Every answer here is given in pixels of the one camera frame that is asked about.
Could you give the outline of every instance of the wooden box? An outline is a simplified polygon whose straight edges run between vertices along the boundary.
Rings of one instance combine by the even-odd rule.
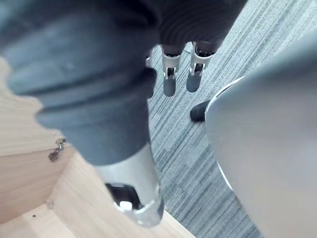
[[[194,237],[167,212],[155,228],[134,224],[70,145],[52,162],[62,135],[35,122],[36,100],[8,92],[8,72],[0,60],[0,238]]]

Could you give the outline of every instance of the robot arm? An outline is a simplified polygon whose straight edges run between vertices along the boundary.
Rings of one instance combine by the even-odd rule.
[[[9,88],[41,101],[37,120],[61,130],[96,167],[118,210],[145,227],[157,225],[163,201],[148,126],[156,79],[146,67],[149,51],[163,45],[164,91],[171,96],[184,44],[210,42],[214,53],[245,2],[0,0],[0,54],[13,69]],[[199,57],[210,49],[199,48],[190,91],[208,64]]]

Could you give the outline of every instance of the wooden panel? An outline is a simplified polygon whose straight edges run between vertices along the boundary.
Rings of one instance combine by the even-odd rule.
[[[0,223],[45,203],[75,151],[65,147],[52,163],[53,150],[0,157]]]
[[[45,204],[1,225],[0,237],[76,238],[58,216],[47,209]]]
[[[31,97],[13,96],[5,86],[9,67],[0,57],[0,156],[54,147],[60,132],[41,127],[34,114],[41,104]]]
[[[194,238],[171,215],[145,229],[118,212],[94,168],[76,154],[51,195],[54,211],[77,238]]]

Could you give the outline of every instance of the silver metal part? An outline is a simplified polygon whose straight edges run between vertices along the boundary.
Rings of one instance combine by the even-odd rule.
[[[61,150],[64,150],[64,144],[66,143],[66,140],[63,138],[59,138],[56,140],[55,144],[58,145],[58,147],[53,151],[49,153],[48,158],[52,163],[55,163],[59,158],[59,153]]]
[[[208,56],[208,57],[201,57],[198,56],[196,54],[196,43],[193,43],[193,51],[192,51],[192,55],[190,58],[190,65],[189,65],[189,72],[191,75],[194,75],[195,73],[198,73],[199,76],[203,75],[204,70],[206,69],[206,67],[208,66],[212,55]]]
[[[176,75],[179,69],[181,55],[178,56],[167,56],[162,51],[162,65],[163,65],[163,74],[164,79],[169,79],[168,77],[168,69],[173,69],[173,75],[171,76],[172,79],[176,79]]]
[[[151,68],[151,57],[150,56],[145,59],[145,66],[148,68]]]
[[[164,202],[150,144],[124,161],[95,168],[105,183],[126,184],[135,189],[142,208],[133,209],[129,201],[121,201],[119,205],[114,203],[119,211],[147,228],[160,223]]]

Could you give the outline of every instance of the gray carpet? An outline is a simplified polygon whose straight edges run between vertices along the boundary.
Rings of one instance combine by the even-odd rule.
[[[260,238],[261,233],[225,184],[203,123],[190,109],[222,86],[282,51],[317,25],[314,0],[250,0],[212,58],[196,93],[186,91],[191,45],[182,55],[174,97],[163,95],[160,49],[149,100],[152,149],[167,211],[198,238]]]

